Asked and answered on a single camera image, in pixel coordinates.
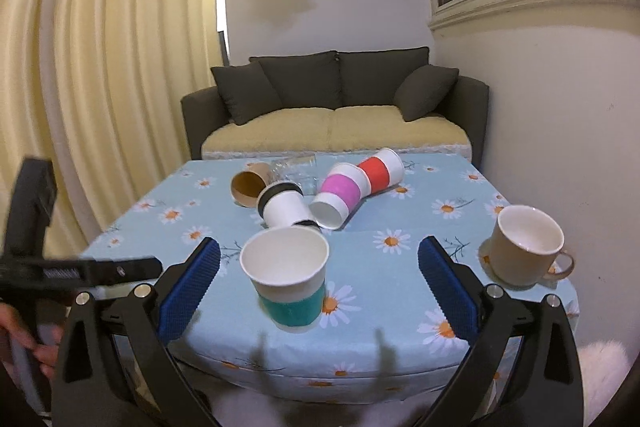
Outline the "left hand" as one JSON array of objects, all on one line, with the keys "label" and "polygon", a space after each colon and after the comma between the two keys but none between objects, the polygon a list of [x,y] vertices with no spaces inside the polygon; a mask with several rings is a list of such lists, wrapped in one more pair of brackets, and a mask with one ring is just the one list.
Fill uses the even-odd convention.
[{"label": "left hand", "polygon": [[58,359],[58,347],[60,347],[63,337],[63,327],[54,324],[51,329],[52,345],[40,345],[32,337],[17,309],[6,303],[1,303],[0,309],[1,363],[10,377],[16,381],[11,349],[11,341],[15,340],[20,346],[32,352],[32,355],[39,361],[40,372],[46,375],[49,381],[52,381],[56,360]]}]

